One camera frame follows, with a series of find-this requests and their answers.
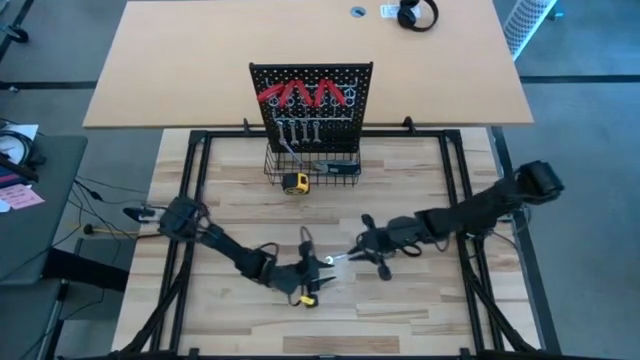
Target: wooden table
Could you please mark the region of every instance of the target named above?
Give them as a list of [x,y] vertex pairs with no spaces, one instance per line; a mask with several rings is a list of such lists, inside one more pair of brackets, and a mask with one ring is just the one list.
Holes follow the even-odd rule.
[[[533,122],[491,0],[438,0],[440,20],[427,33],[382,18],[390,3],[128,2],[84,126],[262,124],[250,62],[372,61],[367,124]],[[367,14],[351,16],[354,6]]]
[[[461,131],[472,186],[478,192],[497,178],[487,133],[482,128]],[[151,184],[152,203],[167,204],[178,194],[188,135],[189,130],[164,132]],[[214,139],[204,198],[213,220],[244,246],[280,243],[283,264],[297,261],[301,225],[311,230],[316,250],[324,257],[353,246],[363,230],[363,213],[383,225],[415,210],[448,205],[434,139],[363,138],[363,174],[354,188],[315,187],[302,197],[286,196],[267,182],[262,173],[265,143],[258,138]],[[497,231],[511,238],[508,227]],[[523,337],[538,346],[518,255],[495,236],[486,245],[499,307]],[[166,239],[139,241],[114,349],[132,339],[155,307],[167,246]],[[433,245],[423,249],[420,258],[391,259],[390,282],[379,280],[369,263],[337,263],[324,272],[337,280],[320,291],[321,305],[306,309],[287,306],[283,294],[244,279],[228,259],[197,245],[180,352],[199,347],[201,354],[219,355],[433,355],[472,348],[455,242],[445,253]],[[486,313],[479,307],[488,332]],[[168,346],[173,311],[170,314],[163,348]],[[485,339],[488,342],[490,336],[485,334]]]

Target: metal bracket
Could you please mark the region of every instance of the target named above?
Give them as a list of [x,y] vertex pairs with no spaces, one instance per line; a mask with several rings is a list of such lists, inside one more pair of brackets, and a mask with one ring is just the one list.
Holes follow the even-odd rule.
[[187,360],[198,360],[199,355],[200,355],[200,348],[191,348],[189,349],[189,355],[187,355]]
[[244,131],[244,136],[251,136],[251,126],[249,125],[249,121],[247,121],[247,118],[242,119],[242,128]]
[[460,348],[460,360],[471,360],[469,348]]
[[206,130],[193,130],[189,133],[189,145],[197,144],[207,136]]
[[462,145],[462,134],[460,130],[443,130],[444,136],[456,145]]
[[416,126],[413,123],[413,119],[411,118],[411,116],[407,116],[404,118],[404,121],[402,122],[402,126],[406,127],[409,129],[409,133],[411,135],[415,135],[416,134]]

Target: table leg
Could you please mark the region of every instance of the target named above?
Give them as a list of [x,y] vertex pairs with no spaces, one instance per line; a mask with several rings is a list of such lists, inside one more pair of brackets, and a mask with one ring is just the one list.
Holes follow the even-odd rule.
[[66,251],[51,249],[42,277],[78,281],[102,289],[124,292],[129,272]]

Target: yellow tape measure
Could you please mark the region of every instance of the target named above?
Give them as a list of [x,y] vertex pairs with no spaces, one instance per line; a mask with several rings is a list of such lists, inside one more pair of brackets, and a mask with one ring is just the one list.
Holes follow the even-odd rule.
[[308,194],[309,185],[309,177],[304,173],[285,174],[282,177],[282,191],[287,195]]

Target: pliers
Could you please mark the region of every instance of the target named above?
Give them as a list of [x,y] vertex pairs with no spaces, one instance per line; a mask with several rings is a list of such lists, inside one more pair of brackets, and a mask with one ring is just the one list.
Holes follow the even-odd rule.
[[346,105],[347,102],[344,98],[344,95],[342,95],[342,91],[338,89],[336,84],[334,84],[333,81],[331,80],[320,79],[320,82],[318,83],[318,89],[316,90],[316,100],[313,103],[313,106],[320,107],[322,103],[322,98],[324,98],[325,87],[329,89],[329,93],[336,98],[336,100],[340,105],[342,106]]
[[291,96],[294,87],[298,88],[298,92],[300,92],[300,95],[302,96],[302,101],[304,101],[306,105],[313,105],[311,95],[309,94],[307,88],[304,86],[302,80],[291,80],[287,83],[287,85],[280,83],[270,86],[269,88],[258,94],[258,102],[265,102],[273,96],[280,95],[278,106],[284,107],[287,103],[287,99],[289,98],[289,96]]

